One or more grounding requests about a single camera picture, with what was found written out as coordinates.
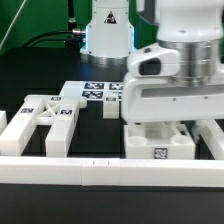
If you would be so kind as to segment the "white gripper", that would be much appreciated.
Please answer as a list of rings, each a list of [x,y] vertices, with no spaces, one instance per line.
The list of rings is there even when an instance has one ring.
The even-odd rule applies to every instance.
[[[224,64],[213,60],[206,83],[181,86],[180,53],[149,46],[131,53],[124,78],[121,114],[128,123],[224,118]]]

